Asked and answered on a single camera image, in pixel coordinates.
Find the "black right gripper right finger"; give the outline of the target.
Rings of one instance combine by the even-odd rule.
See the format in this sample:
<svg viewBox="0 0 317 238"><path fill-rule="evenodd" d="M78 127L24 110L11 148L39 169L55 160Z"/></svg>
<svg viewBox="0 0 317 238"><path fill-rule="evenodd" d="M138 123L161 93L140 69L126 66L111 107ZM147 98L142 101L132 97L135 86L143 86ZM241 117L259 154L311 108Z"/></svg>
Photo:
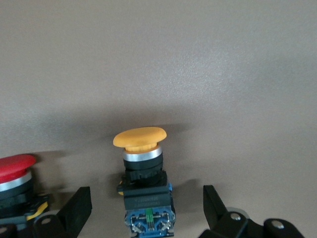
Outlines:
<svg viewBox="0 0 317 238"><path fill-rule="evenodd" d="M203 208L209 229L205 238L243 238L247 218L239 212L229 212L212 185L203 187Z"/></svg>

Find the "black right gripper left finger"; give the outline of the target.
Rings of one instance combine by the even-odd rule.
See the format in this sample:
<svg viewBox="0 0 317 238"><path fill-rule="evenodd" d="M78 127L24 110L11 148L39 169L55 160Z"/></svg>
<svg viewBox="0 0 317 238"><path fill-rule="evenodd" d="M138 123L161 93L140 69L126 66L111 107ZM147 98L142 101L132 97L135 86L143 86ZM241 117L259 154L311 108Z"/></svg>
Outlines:
<svg viewBox="0 0 317 238"><path fill-rule="evenodd" d="M40 217L33 225L35 238L76 238L92 211L89 187L80 187L57 214Z"/></svg>

